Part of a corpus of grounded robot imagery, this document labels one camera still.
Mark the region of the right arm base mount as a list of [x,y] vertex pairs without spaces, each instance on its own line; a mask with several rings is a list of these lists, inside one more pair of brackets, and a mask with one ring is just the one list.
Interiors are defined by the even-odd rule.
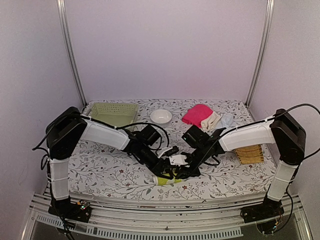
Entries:
[[263,235],[275,233],[284,213],[281,201],[268,200],[267,198],[260,204],[246,206],[240,210],[240,216],[245,223],[257,223],[272,218],[272,220],[256,224],[257,230]]

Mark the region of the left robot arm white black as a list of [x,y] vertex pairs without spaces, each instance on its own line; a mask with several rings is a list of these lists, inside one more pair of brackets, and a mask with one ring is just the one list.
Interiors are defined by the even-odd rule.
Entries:
[[74,205],[68,186],[68,165],[79,141],[90,141],[107,145],[113,149],[132,155],[145,165],[155,176],[172,180],[173,166],[169,158],[157,156],[151,149],[159,138],[157,130],[164,128],[154,123],[143,123],[140,131],[131,132],[129,125],[113,126],[98,119],[82,115],[76,107],[69,107],[45,130],[46,145],[49,153],[49,177],[51,194],[55,209],[63,216],[74,213]]

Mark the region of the light blue towel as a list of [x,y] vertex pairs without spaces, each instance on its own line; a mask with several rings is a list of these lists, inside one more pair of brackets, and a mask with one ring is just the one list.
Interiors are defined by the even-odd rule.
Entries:
[[234,121],[234,116],[232,114],[225,113],[220,118],[219,122],[216,125],[216,128],[217,129],[230,128],[230,127],[234,127],[235,125],[236,123]]

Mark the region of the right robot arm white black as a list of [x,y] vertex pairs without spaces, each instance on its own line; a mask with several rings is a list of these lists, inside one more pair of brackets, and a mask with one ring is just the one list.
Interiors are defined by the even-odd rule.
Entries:
[[283,108],[263,120],[232,128],[218,128],[212,134],[192,126],[182,139],[194,150],[186,155],[188,166],[178,170],[176,177],[187,179],[198,176],[200,165],[212,156],[255,145],[274,145],[280,157],[279,163],[266,193],[268,200],[258,208],[262,218],[269,218],[278,210],[277,202],[284,196],[294,173],[305,158],[306,136],[304,128],[289,110]]

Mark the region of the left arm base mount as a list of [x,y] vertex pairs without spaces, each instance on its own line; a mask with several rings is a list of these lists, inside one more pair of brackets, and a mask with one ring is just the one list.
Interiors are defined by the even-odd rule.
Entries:
[[48,213],[62,219],[88,223],[92,208],[90,202],[82,199],[76,203],[72,203],[70,197],[63,200],[53,198],[50,202]]

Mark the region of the green crocodile pattern towel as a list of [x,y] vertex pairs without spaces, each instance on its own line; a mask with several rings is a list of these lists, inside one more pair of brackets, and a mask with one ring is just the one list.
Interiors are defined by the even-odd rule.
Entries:
[[181,183],[184,180],[176,179],[175,177],[172,179],[167,179],[167,178],[163,178],[163,177],[159,177],[159,176],[154,175],[153,181],[156,186],[164,186],[164,185],[173,185],[176,183]]

